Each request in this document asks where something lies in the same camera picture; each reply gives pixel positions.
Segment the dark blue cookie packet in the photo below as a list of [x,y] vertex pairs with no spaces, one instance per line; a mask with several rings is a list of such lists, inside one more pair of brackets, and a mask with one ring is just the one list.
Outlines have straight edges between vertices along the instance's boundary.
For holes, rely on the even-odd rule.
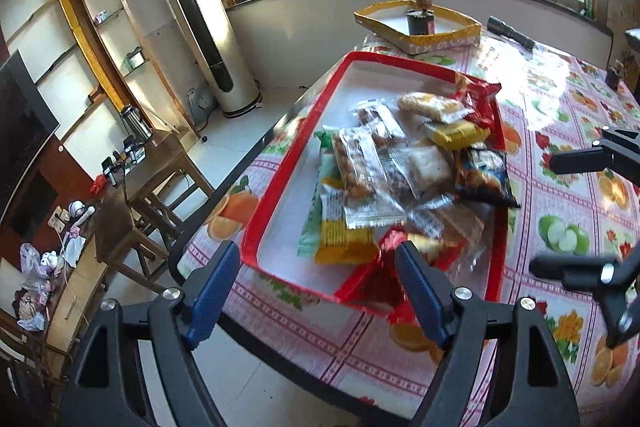
[[506,169],[506,153],[465,147],[454,152],[454,191],[463,199],[504,208],[518,208]]

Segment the yellow black snack wrapper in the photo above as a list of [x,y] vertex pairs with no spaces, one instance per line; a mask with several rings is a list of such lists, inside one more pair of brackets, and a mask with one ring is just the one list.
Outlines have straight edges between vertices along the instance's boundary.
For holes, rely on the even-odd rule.
[[314,254],[317,265],[365,265],[378,257],[372,228],[347,228],[346,195],[341,181],[323,178],[319,199],[320,239]]

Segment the red snack packet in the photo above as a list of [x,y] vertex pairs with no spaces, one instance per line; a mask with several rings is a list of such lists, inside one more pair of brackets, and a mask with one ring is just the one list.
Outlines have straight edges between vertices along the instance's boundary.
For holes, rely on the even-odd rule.
[[454,99],[471,111],[465,116],[466,120],[493,132],[496,127],[495,97],[501,88],[500,83],[487,82],[456,72]]

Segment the clear bread pack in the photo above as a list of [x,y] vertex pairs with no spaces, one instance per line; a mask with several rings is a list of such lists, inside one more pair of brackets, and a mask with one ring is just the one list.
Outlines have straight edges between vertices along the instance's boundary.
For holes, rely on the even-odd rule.
[[333,137],[333,153],[346,192],[347,228],[383,228],[404,221],[404,210],[390,195],[378,150],[367,128],[338,130]]

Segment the clear white rice cake pack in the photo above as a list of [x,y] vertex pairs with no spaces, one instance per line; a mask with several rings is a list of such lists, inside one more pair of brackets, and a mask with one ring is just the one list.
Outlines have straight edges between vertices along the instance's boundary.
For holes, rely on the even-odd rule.
[[449,161],[436,145],[394,147],[390,160],[416,199],[450,185],[454,179]]

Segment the clear chocolate cake pack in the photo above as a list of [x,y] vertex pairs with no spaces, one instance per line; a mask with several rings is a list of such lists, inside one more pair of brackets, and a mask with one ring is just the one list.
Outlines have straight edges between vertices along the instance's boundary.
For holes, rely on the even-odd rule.
[[378,149],[390,195],[401,205],[416,202],[423,196],[423,191],[418,187],[409,166],[409,156],[413,152],[414,148],[408,145],[389,145]]

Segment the green white snack bar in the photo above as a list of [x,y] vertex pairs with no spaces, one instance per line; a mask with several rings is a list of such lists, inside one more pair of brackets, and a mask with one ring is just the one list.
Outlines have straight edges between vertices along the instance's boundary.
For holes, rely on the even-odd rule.
[[314,136],[320,142],[320,165],[307,219],[297,243],[298,257],[312,258],[320,246],[322,217],[320,188],[322,180],[324,178],[341,180],[340,170],[338,170],[333,153],[333,137],[337,135],[337,133],[338,129],[333,127],[322,127],[320,130],[314,132]]

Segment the yellow white wafer pack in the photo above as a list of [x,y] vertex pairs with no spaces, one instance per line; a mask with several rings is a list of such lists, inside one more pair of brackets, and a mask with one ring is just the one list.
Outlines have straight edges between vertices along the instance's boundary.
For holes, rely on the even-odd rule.
[[475,143],[484,142],[490,135],[488,128],[478,127],[477,124],[467,120],[460,120],[453,124],[426,122],[424,129],[427,138],[444,150],[462,150]]

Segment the white sandwich cake pack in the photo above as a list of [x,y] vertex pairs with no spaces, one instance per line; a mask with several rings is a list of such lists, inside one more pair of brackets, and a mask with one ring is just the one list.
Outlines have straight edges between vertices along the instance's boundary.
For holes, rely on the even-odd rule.
[[439,124],[453,124],[474,113],[454,98],[426,92],[411,92],[401,95],[397,107]]

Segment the brown cake clear pack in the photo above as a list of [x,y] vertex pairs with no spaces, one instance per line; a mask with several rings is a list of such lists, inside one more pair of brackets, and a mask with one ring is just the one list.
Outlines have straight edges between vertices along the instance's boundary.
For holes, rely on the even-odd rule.
[[405,131],[382,98],[360,101],[350,111],[357,116],[360,126],[369,130],[377,148],[408,144]]

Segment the wooden stool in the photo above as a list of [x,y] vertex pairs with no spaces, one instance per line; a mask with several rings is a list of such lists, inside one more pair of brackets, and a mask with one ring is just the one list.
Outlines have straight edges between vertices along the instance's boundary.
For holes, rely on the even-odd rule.
[[[168,271],[169,248],[184,230],[176,209],[195,192],[214,188],[186,153],[178,136],[157,131],[144,146],[145,158],[107,190],[94,221],[96,260],[149,291],[160,293]],[[172,202],[160,189],[182,173],[192,184]]]

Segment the black flashlight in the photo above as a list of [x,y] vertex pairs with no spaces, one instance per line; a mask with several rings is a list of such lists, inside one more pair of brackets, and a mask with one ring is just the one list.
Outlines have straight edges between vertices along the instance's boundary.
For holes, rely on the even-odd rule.
[[488,18],[487,29],[498,36],[513,40],[529,52],[532,52],[536,46],[536,42],[532,38],[522,34],[497,17],[491,16]]

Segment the small bottle in box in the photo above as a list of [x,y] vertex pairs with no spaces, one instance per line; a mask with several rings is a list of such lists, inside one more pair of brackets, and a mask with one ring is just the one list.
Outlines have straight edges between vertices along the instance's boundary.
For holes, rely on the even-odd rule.
[[406,9],[406,20],[410,35],[433,35],[435,32],[433,0],[412,0]]

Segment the yellow cardboard box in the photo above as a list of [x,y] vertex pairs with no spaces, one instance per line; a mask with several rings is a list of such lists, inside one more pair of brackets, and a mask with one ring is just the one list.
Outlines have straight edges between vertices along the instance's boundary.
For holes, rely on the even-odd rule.
[[431,0],[378,2],[354,13],[356,23],[409,55],[478,46],[482,24]]

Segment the white tower air conditioner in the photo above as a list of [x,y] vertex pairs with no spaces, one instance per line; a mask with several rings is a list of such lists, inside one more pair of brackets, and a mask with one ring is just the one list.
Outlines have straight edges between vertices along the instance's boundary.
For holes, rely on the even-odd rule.
[[167,0],[224,117],[240,117],[262,101],[222,0]]

